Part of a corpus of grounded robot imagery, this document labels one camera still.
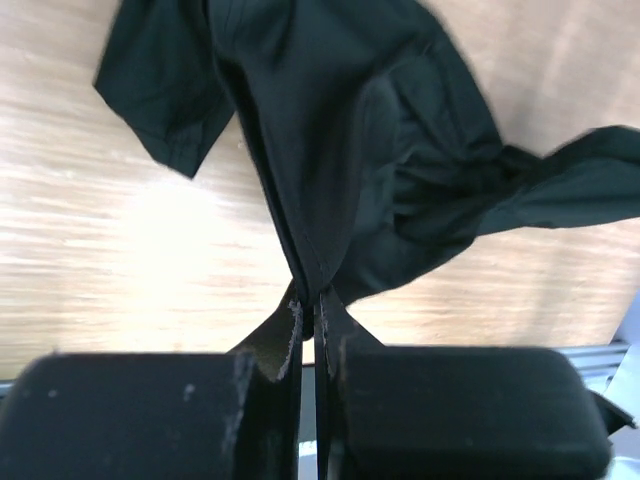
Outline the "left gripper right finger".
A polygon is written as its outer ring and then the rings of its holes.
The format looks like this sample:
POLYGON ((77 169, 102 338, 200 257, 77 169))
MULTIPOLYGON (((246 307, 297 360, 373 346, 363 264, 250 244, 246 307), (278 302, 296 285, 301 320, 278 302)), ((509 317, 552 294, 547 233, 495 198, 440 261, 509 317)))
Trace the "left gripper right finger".
POLYGON ((561 353, 392 347, 336 294, 314 308, 322 479, 599 479, 611 460, 592 394, 561 353))

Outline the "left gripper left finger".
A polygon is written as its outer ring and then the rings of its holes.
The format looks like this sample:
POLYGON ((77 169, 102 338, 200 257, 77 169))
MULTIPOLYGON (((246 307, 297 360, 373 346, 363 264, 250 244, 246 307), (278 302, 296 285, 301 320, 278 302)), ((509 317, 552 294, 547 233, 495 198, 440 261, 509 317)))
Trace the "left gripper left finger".
POLYGON ((303 310, 226 353, 57 353, 1 403, 5 479, 293 479, 303 310))

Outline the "black t-shirt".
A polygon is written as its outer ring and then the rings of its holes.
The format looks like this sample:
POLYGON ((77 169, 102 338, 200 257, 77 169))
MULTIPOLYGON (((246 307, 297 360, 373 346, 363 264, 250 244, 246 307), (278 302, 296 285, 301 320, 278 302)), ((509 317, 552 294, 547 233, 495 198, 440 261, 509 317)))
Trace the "black t-shirt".
POLYGON ((637 130, 545 157, 504 142, 414 1, 124 1, 94 85, 186 177, 239 119, 307 305, 398 288, 483 235, 639 214, 637 130))

